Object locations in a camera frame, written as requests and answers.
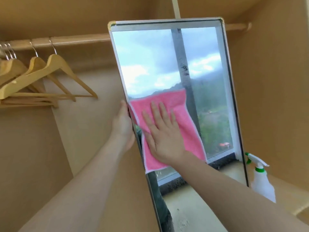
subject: wardrobe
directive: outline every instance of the wardrobe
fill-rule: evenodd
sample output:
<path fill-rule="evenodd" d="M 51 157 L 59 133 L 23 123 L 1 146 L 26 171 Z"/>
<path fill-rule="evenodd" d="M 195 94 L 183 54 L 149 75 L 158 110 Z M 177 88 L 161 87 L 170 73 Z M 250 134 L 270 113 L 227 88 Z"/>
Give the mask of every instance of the wardrobe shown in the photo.
<path fill-rule="evenodd" d="M 247 31 L 227 33 L 244 149 L 265 160 L 273 176 L 309 191 L 307 0 L 177 1 L 178 8 L 175 0 L 4 0 L 0 41 L 13 46 L 15 40 L 106 34 L 112 20 L 178 14 L 251 23 Z M 0 109 L 1 231 L 18 231 L 78 174 L 107 140 L 124 98 L 110 41 L 55 48 L 98 99 Z M 35 56 L 32 49 L 15 53 L 25 64 Z M 37 53 L 46 60 L 53 48 Z M 70 91 L 83 93 L 57 76 Z M 159 231 L 137 144 L 121 160 L 98 231 Z"/>

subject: white spray bottle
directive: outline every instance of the white spray bottle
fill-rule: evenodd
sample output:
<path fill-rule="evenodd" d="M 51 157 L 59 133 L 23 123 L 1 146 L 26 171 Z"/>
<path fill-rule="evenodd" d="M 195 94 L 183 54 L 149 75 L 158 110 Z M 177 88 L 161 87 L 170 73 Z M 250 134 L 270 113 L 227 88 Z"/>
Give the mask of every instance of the white spray bottle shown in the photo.
<path fill-rule="evenodd" d="M 253 154 L 246 152 L 245 155 L 248 157 L 247 164 L 255 163 L 254 180 L 251 183 L 251 189 L 275 203 L 275 189 L 269 183 L 267 172 L 264 169 L 264 166 L 269 167 L 269 165 Z"/>

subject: microfiber cloth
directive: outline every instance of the microfiber cloth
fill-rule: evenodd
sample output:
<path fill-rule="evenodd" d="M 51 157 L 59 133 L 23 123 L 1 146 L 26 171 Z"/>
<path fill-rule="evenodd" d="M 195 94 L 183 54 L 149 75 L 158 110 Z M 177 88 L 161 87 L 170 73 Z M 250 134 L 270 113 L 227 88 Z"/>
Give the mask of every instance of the microfiber cloth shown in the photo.
<path fill-rule="evenodd" d="M 143 110 L 149 114 L 154 122 L 150 107 L 151 102 L 154 102 L 157 106 L 160 102 L 163 102 L 169 115 L 171 114 L 171 110 L 174 111 L 186 151 L 193 153 L 201 160 L 207 161 L 202 140 L 187 110 L 185 89 L 163 92 L 160 94 L 131 100 L 129 102 L 131 115 L 133 116 L 135 123 L 142 129 L 142 132 L 150 132 L 142 116 Z M 168 165 L 159 162 L 152 156 L 144 133 L 142 133 L 141 145 L 146 173 L 162 170 L 168 167 Z"/>

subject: person's left hand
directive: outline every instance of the person's left hand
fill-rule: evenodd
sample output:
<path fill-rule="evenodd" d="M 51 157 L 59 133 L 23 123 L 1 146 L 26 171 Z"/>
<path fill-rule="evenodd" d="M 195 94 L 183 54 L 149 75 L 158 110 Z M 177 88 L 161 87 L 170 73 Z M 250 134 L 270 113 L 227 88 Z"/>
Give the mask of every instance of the person's left hand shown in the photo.
<path fill-rule="evenodd" d="M 132 121 L 128 114 L 128 106 L 125 101 L 121 101 L 121 107 L 112 121 L 111 139 L 117 140 L 123 146 L 123 151 L 128 151 L 135 141 Z"/>

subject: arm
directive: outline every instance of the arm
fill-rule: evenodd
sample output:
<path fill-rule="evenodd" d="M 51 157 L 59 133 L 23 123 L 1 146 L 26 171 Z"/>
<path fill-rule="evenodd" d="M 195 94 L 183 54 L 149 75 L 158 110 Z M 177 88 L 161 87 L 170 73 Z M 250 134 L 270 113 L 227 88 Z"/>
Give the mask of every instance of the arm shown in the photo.
<path fill-rule="evenodd" d="M 108 141 L 20 232 L 96 231 L 119 161 L 135 141 L 127 112 L 126 103 L 122 101 Z"/>
<path fill-rule="evenodd" d="M 234 179 L 214 170 L 185 151 L 175 115 L 152 104 L 155 124 L 144 112 L 150 134 L 145 133 L 152 155 L 171 165 L 195 189 L 229 232 L 303 232 L 309 227 L 277 204 Z"/>

